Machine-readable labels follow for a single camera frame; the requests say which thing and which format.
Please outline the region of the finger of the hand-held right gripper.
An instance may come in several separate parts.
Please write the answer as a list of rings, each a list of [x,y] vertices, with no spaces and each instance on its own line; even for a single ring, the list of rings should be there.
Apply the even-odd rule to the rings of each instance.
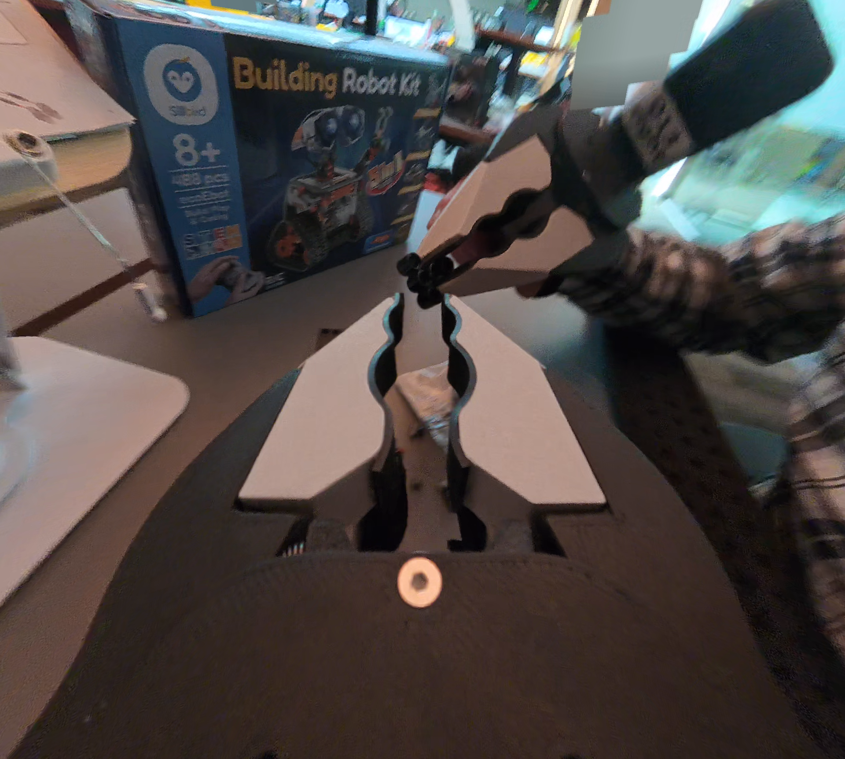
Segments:
[[[538,194],[552,183],[550,153],[534,135],[484,160],[454,189],[417,248],[421,260],[445,254],[483,219],[502,213],[515,194]]]
[[[479,259],[459,276],[451,277],[439,291],[465,297],[533,284],[544,280],[594,240],[579,215],[559,207],[548,216],[538,234],[518,237],[503,253]]]

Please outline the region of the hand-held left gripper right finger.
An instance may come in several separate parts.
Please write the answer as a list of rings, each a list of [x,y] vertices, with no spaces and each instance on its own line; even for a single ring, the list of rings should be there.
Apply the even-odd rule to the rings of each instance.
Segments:
[[[483,551],[511,525],[531,549],[544,516],[605,511],[544,365],[453,295],[441,303],[441,327],[456,395],[447,487],[458,549]]]

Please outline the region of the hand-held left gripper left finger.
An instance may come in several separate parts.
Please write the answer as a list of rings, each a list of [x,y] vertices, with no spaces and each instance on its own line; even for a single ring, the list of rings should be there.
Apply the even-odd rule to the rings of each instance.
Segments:
[[[407,477],[386,394],[396,383],[404,309],[401,293],[387,297],[302,363],[240,506],[336,522],[361,550],[400,546]]]

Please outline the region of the black multi-hole connector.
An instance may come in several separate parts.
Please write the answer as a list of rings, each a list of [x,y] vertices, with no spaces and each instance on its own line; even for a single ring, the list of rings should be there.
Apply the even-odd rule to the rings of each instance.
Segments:
[[[410,253],[396,263],[398,273],[407,282],[407,290],[416,297],[417,305],[422,310],[440,304],[445,296],[442,287],[462,276],[469,268],[469,263],[458,264],[452,253],[439,254],[429,259]]]

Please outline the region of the clear plastic parts bag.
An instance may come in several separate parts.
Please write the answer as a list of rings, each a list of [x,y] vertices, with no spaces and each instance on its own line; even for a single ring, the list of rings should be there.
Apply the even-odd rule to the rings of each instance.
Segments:
[[[449,427],[456,392],[444,361],[399,375],[396,388],[410,408],[415,425],[411,435],[427,435],[442,451],[449,448]]]

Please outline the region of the blue robot kit box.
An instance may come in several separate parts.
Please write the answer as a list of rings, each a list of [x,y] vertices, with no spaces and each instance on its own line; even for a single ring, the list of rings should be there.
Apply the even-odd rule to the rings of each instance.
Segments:
[[[64,0],[133,118],[130,193],[191,318],[403,243],[452,65],[380,37],[158,0]]]

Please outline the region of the black studded mat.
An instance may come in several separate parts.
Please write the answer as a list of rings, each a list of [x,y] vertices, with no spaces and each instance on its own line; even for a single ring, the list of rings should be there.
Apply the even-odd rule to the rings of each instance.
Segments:
[[[843,661],[811,605],[791,526],[752,496],[679,352],[637,331],[599,331],[618,425],[712,544],[802,729],[824,757],[843,758]]]

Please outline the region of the white book stand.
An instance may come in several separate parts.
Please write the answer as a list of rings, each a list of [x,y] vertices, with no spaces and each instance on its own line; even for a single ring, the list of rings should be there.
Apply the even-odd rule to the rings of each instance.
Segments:
[[[128,280],[153,321],[164,310],[71,193],[109,184],[129,165],[129,128],[56,141],[22,130],[2,131],[2,277],[24,290],[47,289],[48,266],[69,271],[70,253],[49,254],[51,239],[26,239],[45,253],[26,262],[11,220],[58,202],[58,219],[73,216],[118,277]],[[173,376],[41,335],[11,334],[2,321],[2,604],[35,573],[187,406],[187,386]]]

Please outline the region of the person's plaid clothing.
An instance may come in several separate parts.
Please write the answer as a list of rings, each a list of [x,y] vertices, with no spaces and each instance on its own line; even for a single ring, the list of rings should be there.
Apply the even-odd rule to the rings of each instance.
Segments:
[[[786,413],[789,534],[810,609],[844,654],[843,321],[806,348]]]

